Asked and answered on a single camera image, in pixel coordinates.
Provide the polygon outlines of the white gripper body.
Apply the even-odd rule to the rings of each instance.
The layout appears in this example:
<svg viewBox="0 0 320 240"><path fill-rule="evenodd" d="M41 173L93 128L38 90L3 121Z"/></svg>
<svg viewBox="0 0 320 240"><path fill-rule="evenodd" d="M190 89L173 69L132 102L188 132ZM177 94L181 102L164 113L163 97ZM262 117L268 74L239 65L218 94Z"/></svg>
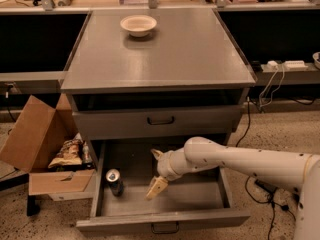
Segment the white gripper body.
<svg viewBox="0 0 320 240"><path fill-rule="evenodd" d="M186 159L183 149L163 152L162 158L157 160L157 171L167 181L177 180L192 169L193 164Z"/></svg>

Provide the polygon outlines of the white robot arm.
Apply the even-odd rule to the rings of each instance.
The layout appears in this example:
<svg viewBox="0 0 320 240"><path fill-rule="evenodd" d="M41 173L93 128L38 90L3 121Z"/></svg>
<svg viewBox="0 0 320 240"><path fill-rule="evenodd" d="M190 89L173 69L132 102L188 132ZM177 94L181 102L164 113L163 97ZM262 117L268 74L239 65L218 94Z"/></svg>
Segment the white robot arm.
<svg viewBox="0 0 320 240"><path fill-rule="evenodd" d="M152 154L158 175L150 182L148 200L185 174L223 166L297 194L294 240L320 240L319 155L228 147L203 137L188 139L178 150L154 149Z"/></svg>

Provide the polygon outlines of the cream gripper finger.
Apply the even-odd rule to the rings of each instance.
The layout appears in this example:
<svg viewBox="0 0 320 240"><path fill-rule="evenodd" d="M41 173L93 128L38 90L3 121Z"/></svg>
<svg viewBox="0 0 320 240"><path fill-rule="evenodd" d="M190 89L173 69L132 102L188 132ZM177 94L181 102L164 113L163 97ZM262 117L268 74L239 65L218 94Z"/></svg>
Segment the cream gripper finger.
<svg viewBox="0 0 320 240"><path fill-rule="evenodd" d="M152 200L168 186L168 181L162 176L154 176L150 182L145 199Z"/></svg>
<svg viewBox="0 0 320 240"><path fill-rule="evenodd" d="M156 160L160 160L163 156L163 152L160 150L157 150L157 149L152 149L151 153L153 154L153 156Z"/></svg>

